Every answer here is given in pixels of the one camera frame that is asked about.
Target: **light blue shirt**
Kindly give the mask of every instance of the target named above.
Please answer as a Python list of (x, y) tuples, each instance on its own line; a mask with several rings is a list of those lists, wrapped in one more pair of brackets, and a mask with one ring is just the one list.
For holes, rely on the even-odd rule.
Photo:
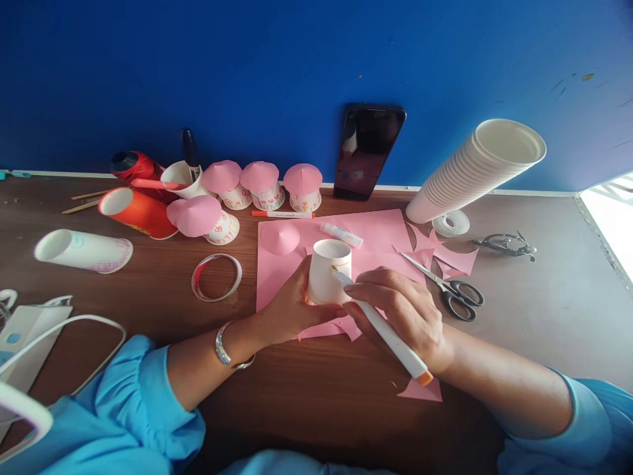
[[(567, 430), (540, 440), (508, 436), (502, 474), (619, 474), (633, 456), (633, 396), (603, 381), (564, 380), (574, 416)], [(186, 412), (167, 378), (167, 347), (145, 336), (128, 341), (79, 395), (52, 409), (55, 422), (39, 443), (0, 465), (5, 474), (169, 474), (181, 472), (204, 439), (198, 411)], [(288, 451), (263, 451), (223, 475), (364, 475)]]

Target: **glue stick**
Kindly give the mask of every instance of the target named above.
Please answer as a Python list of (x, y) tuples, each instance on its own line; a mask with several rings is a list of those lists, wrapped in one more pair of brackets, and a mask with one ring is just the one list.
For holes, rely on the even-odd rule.
[(321, 231), (354, 247), (361, 247), (361, 244), (363, 243), (363, 239), (361, 237), (358, 237), (349, 231), (345, 231), (344, 229), (338, 228), (330, 223), (322, 224)]

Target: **hand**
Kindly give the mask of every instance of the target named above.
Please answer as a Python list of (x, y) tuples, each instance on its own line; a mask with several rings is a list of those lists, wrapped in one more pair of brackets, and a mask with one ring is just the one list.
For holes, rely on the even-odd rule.
[(308, 286), (311, 260), (312, 256), (303, 259), (273, 300), (253, 316), (258, 321), (258, 331), (264, 333), (266, 344), (283, 343), (295, 338), (306, 328), (347, 315), (343, 307), (335, 303), (306, 303), (305, 289)]
[[(424, 285), (379, 267), (360, 274), (354, 285), (345, 287), (345, 292), (383, 310), (396, 333), (422, 358), (431, 373), (439, 375), (450, 365), (453, 351), (442, 331), (442, 314)], [(343, 307), (367, 338), (390, 352), (356, 303), (347, 302)]]

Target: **scissors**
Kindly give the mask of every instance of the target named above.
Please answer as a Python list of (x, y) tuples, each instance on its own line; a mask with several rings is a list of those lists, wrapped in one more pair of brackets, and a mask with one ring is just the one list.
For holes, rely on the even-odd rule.
[[(484, 303), (484, 299), (481, 292), (475, 286), (472, 286), (463, 280), (451, 280), (450, 282), (446, 282), (445, 280), (440, 279), (437, 275), (433, 274), (429, 269), (424, 267), (415, 259), (407, 256), (405, 253), (400, 254), (402, 254), (402, 257), (407, 259), (407, 261), (413, 264), (425, 276), (430, 278), (440, 287), (442, 290), (444, 304), (454, 317), (467, 322), (472, 322), (477, 318), (477, 312), (474, 307), (481, 307)], [(465, 293), (462, 288), (467, 288), (470, 292), (472, 292), (476, 300)], [(459, 312), (459, 310), (454, 307), (455, 303), (462, 312)]]

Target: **white marker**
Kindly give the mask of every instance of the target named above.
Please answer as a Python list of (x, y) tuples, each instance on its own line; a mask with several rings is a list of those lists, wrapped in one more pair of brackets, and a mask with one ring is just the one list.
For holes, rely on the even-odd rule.
[(259, 216), (260, 218), (304, 218), (312, 219), (315, 217), (314, 213), (310, 212), (297, 212), (297, 211), (251, 211), (253, 216)]
[[(334, 269), (338, 280), (341, 281), (343, 287), (353, 285), (353, 280), (347, 277), (342, 272)], [(409, 374), (420, 385), (427, 386), (432, 380), (433, 375), (429, 371), (429, 368), (424, 364), (424, 361), (414, 352), (409, 345), (407, 345), (402, 338), (398, 336), (393, 327), (387, 320), (382, 318), (382, 315), (378, 313), (371, 304), (354, 299), (354, 302), (361, 308), (367, 320), (371, 323), (372, 327), (376, 329), (378, 334), (382, 337), (385, 343), (391, 348), (391, 351), (400, 360), (400, 363), (407, 369)]]
[(354, 247), (361, 247), (363, 244), (363, 238), (330, 223), (322, 224), (321, 231)]

